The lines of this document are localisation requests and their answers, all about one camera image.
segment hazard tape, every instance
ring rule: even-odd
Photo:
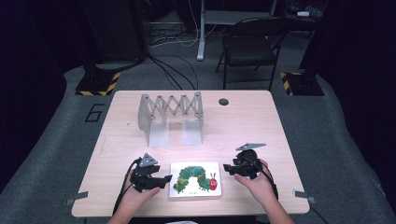
[[[280,77],[282,78],[282,82],[283,82],[283,87],[285,88],[286,94],[287,95],[293,95],[293,92],[291,90],[290,84],[288,82],[288,79],[286,77],[286,75],[300,75],[301,73],[280,73]]]
[[[116,88],[119,77],[120,73],[114,75],[106,91],[76,91],[76,95],[109,95],[111,92],[113,92],[114,88]]]

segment green caterpillar illustration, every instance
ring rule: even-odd
[[[205,169],[202,166],[189,166],[182,169],[178,175],[177,182],[174,185],[174,189],[177,193],[180,193],[189,185],[190,177],[197,177],[198,185],[201,190],[215,190],[218,186],[218,181],[215,179],[216,173],[213,174],[212,178],[206,178]]]

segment metal bracket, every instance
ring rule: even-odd
[[[253,148],[256,148],[256,147],[265,147],[265,146],[266,146],[265,143],[259,143],[259,144],[246,143],[243,146],[238,147],[236,150],[237,151],[239,151],[239,150],[245,151],[245,150],[253,149]]]
[[[169,144],[169,120],[167,113],[175,116],[181,111],[183,116],[183,145],[192,146],[202,144],[202,128],[204,126],[204,112],[202,96],[199,91],[194,94],[192,100],[187,95],[181,95],[178,100],[171,95],[167,101],[161,95],[153,102],[148,94],[142,94],[138,112],[139,129],[144,131],[149,147],[168,147]]]
[[[88,191],[77,193],[73,196],[73,198],[68,198],[65,200],[64,205],[71,205],[75,200],[83,199],[88,197]]]
[[[158,162],[146,152],[145,155],[143,156],[143,159],[140,162],[139,166],[146,167],[146,166],[155,165],[155,164],[158,164]]]
[[[308,197],[308,194],[299,190],[294,189],[293,194],[296,198],[305,198],[307,199],[310,203],[316,203],[317,200],[314,197]]]

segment wooden table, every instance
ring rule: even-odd
[[[137,217],[199,217],[262,215],[262,207],[248,190],[225,172],[222,164],[233,159],[245,143],[265,143],[256,148],[259,158],[269,163],[279,192],[279,201],[290,214],[308,212],[306,199],[297,198],[293,190],[304,191],[291,155],[288,141],[269,91],[201,91],[204,105],[203,144],[182,146],[180,117],[171,121],[170,146],[149,148],[139,130],[137,112],[142,94],[151,99],[167,99],[194,91],[117,91],[99,134],[91,161],[79,192],[88,197],[76,200],[75,217],[111,217],[130,164],[147,152],[161,166],[154,177],[170,174],[170,163],[178,161],[216,161],[220,166],[222,195],[219,197],[169,198],[169,184],[145,203]],[[220,105],[219,99],[229,100]]]

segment book cover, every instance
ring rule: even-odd
[[[171,174],[171,198],[221,195],[218,162],[174,162],[171,163]]]

